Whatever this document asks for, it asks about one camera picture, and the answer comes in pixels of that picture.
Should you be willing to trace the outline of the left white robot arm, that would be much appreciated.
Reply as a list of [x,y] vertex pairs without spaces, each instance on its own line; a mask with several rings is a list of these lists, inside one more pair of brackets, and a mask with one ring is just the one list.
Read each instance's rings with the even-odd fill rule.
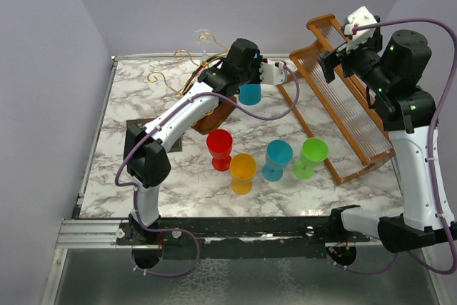
[[134,187],[136,221],[133,235],[142,244],[150,244],[158,234],[159,188],[171,171],[167,153],[187,129],[204,114],[229,101],[244,84],[260,81],[262,57],[258,46],[248,39],[238,38],[219,66],[204,69],[189,91],[169,110],[140,128],[131,125],[126,132],[124,160],[115,176],[115,184],[127,170]]

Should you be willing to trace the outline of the clear wine glass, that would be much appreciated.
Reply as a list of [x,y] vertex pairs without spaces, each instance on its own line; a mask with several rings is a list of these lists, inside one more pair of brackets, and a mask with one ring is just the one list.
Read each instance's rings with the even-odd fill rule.
[[212,41],[213,35],[208,29],[199,29],[194,32],[194,41],[201,48],[201,62],[207,60],[207,49]]

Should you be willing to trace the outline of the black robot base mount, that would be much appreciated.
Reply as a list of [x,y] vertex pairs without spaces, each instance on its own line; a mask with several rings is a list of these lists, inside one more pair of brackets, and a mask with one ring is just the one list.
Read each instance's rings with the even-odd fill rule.
[[334,236],[327,216],[162,217],[152,231],[122,221],[116,243],[161,252],[165,259],[260,259],[326,256],[326,246],[367,242],[363,234]]

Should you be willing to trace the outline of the green plastic goblet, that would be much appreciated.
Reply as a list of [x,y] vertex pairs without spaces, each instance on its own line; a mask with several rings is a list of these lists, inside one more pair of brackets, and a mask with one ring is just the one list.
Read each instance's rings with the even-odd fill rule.
[[293,174],[299,179],[310,179],[317,166],[328,157],[329,149],[322,139],[311,137],[304,141],[298,159],[293,165]]

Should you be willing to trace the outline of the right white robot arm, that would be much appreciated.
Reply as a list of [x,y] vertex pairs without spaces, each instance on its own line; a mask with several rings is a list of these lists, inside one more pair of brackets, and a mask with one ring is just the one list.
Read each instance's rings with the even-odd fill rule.
[[351,41],[318,58],[326,82],[335,79],[341,66],[345,76],[355,75],[375,94],[370,105],[381,118],[393,145],[403,194],[401,214],[382,214],[345,206],[332,212],[329,236],[345,241],[354,231],[372,236],[391,253],[443,243],[456,237],[456,222],[447,203],[438,162],[438,131],[432,123],[436,105],[418,81],[431,57],[422,34],[402,29],[393,33],[379,55],[382,35],[378,29],[364,43]]

